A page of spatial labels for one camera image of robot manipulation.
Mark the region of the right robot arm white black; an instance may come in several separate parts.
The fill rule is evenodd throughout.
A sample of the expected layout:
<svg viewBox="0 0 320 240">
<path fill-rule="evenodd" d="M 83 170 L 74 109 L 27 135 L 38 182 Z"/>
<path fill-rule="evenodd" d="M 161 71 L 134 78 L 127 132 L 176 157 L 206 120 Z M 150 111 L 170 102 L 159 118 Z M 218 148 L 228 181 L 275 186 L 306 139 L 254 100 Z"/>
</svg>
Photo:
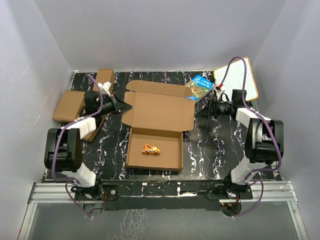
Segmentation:
<svg viewBox="0 0 320 240">
<path fill-rule="evenodd" d="M 247 129 L 243 159 L 216 187 L 217 194 L 230 199 L 244 194 L 252 178 L 274 162 L 280 163 L 284 154 L 284 123 L 258 113 L 249 106 L 246 96 L 246 90 L 234 89 L 231 100 L 214 97 L 196 114 L 206 119 L 227 115 Z"/>
</svg>

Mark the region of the orange toy car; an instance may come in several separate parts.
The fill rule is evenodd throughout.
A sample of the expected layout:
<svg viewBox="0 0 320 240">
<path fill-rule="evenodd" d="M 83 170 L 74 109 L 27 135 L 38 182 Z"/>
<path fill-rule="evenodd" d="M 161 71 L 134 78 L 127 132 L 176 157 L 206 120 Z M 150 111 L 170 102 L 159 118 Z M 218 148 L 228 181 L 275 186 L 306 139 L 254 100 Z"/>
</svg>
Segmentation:
<svg viewBox="0 0 320 240">
<path fill-rule="evenodd" d="M 145 155 L 160 155 L 161 150 L 156 146 L 151 146 L 149 144 L 144 145 L 144 149 L 141 151 L 142 154 Z"/>
</svg>

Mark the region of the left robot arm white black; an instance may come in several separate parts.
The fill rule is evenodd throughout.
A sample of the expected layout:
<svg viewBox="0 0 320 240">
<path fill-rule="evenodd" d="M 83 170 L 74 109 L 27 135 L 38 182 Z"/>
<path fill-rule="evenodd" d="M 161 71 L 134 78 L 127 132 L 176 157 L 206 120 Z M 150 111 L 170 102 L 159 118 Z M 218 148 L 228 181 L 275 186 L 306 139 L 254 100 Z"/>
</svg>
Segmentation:
<svg viewBox="0 0 320 240">
<path fill-rule="evenodd" d="M 98 129 L 104 115 L 122 114 L 133 107 L 114 94 L 96 91 L 84 94 L 84 115 L 63 128 L 51 128 L 47 132 L 44 165 L 52 174 L 62 173 L 78 187 L 86 188 L 93 200 L 103 195 L 97 176 L 83 163 L 82 139 Z"/>
</svg>

